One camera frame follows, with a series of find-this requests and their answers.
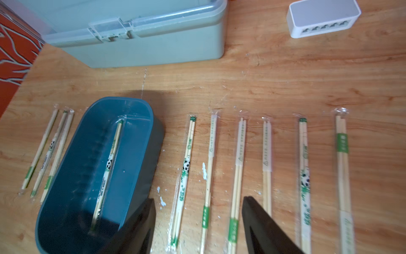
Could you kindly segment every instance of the blue plastic container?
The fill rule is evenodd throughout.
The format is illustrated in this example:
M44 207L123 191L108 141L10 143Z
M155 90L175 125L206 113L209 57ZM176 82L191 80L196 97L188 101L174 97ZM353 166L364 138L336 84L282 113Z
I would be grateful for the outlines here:
M99 217L89 234L103 173L120 116L117 156ZM148 197L164 138L144 100L105 97L83 115L39 211L35 240L43 254L93 254Z

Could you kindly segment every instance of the panda logo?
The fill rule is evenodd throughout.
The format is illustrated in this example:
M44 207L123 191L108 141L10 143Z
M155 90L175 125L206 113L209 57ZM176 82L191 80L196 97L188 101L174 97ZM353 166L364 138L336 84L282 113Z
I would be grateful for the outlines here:
M185 158L185 161L183 162L183 170L186 172L189 172L189 167L190 167L190 158L187 157L187 158Z
M110 154L107 159L106 169L110 169L112 160L113 160L113 154Z
M304 187L310 188L310 177L309 174L306 173L306 171L304 173L301 174L301 184Z
M50 148L49 148L49 150L51 150L51 149L52 149L52 147L54 146L54 144L55 144L55 141L54 141L54 140L52 140L52 141L51 141L51 144L50 144Z

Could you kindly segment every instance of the gray plastic storage box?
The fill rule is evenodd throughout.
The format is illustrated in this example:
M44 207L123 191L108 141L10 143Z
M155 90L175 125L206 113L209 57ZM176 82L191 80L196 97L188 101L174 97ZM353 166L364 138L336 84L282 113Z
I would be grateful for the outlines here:
M53 31L43 39L90 67L218 59L227 0L18 0Z

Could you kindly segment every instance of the wood grain surface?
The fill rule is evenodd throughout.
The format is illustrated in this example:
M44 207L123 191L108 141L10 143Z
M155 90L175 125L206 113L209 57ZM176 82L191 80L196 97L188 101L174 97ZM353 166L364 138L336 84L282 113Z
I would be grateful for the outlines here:
M39 200L31 202L29 193L17 193L53 105L76 111L69 142L86 108L104 96L142 98L165 125L150 192L157 208L152 253L164 253L167 245L190 113L198 117L178 253L197 253L210 109L220 109L221 119L207 253L223 253L226 246L239 115L248 120L242 196L262 202L261 117L273 117L272 214L295 240L294 113L308 119L313 253L339 253L331 115L339 106L350 110L347 132L357 253L406 253L406 4L359 0L363 13L351 29L292 39L285 20L289 3L229 2L225 54L219 60L91 69L46 45L0 120L0 253L38 253L34 232ZM160 197L166 206L161 207ZM247 253L242 223L237 252Z

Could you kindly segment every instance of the white paint spot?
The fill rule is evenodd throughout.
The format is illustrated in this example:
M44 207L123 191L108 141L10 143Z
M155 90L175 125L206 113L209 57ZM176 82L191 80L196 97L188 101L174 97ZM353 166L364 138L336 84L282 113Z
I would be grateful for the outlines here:
M203 170L203 179L207 180L207 171L206 171L206 164L202 164L202 170Z
M166 203L162 200L162 197L159 197L161 199L161 206L166 206Z

